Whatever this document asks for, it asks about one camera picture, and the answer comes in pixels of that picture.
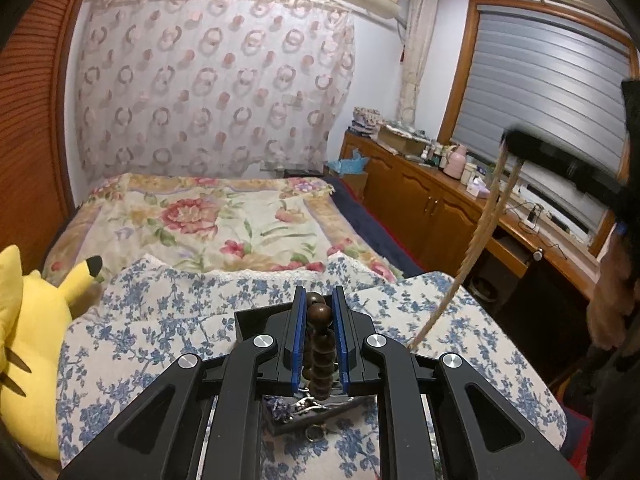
rope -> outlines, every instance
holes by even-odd
[[[433,328],[433,325],[436,324],[438,318],[440,318],[440,316],[449,306],[449,303],[460,288],[460,285],[462,285],[462,283],[466,280],[469,272],[476,264],[478,257],[482,253],[482,250],[484,250],[484,246],[493,234],[500,216],[504,212],[504,209],[509,200],[509,196],[511,195],[511,191],[513,190],[513,187],[516,185],[518,177],[520,176],[520,170],[523,163],[522,160],[517,161],[516,165],[513,168],[513,171],[511,171],[511,174],[507,181],[507,186],[504,189],[504,192],[502,193],[497,206],[494,207],[495,199],[498,196],[500,189],[500,175],[502,174],[502,170],[504,169],[506,159],[506,148],[504,145],[502,145],[500,147],[500,157],[498,158],[498,163],[495,167],[495,177],[494,181],[492,182],[489,198],[487,199],[486,205],[484,206],[482,216],[478,221],[478,227],[476,227],[474,236],[469,242],[469,247],[466,250],[465,259],[460,265],[458,275],[455,277],[453,283],[449,287],[449,290],[440,301],[440,305],[438,306],[436,311],[431,314],[431,317],[429,318],[427,323],[425,323],[425,325],[420,329],[420,332],[418,332],[415,335],[414,339],[407,345],[408,349],[412,352],[417,350],[418,345],[424,340],[426,335],[429,333],[429,330]]]

wooden wardrobe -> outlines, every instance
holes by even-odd
[[[0,250],[39,268],[74,209],[64,145],[64,83],[82,0],[35,0],[0,50]]]

white curtain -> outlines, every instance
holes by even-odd
[[[438,0],[409,0],[409,17],[402,63],[402,86],[396,118],[413,126],[420,81],[427,61],[427,53],[436,21]]]
[[[78,69],[90,183],[316,165],[354,68],[353,24],[313,0],[92,0]]]

blue tissue paper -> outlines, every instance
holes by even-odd
[[[344,174],[357,174],[364,173],[364,167],[369,161],[368,156],[360,155],[357,148],[351,153],[351,158],[342,158],[341,160],[331,160],[327,163],[329,168],[335,171],[335,173],[343,176]]]

floral bedspread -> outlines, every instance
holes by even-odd
[[[58,239],[43,276],[58,284],[99,254],[109,282],[144,254],[194,272],[322,271],[342,251],[395,281],[355,233],[318,178],[222,180],[127,173],[94,189]]]
[[[452,279],[440,272],[389,283],[342,253],[323,272],[182,272],[147,256],[123,271],[98,307],[69,327],[57,387],[58,440],[66,465],[137,394],[185,352],[202,358],[231,351],[235,310],[292,300],[296,285],[329,293],[343,285],[351,308],[380,333],[407,342],[436,309]],[[543,381],[487,313],[463,289],[438,320],[420,354],[464,356],[559,448],[564,413]],[[438,450],[432,438],[434,455]],[[264,430],[264,480],[380,478],[375,402],[329,420],[324,437],[279,437]]]

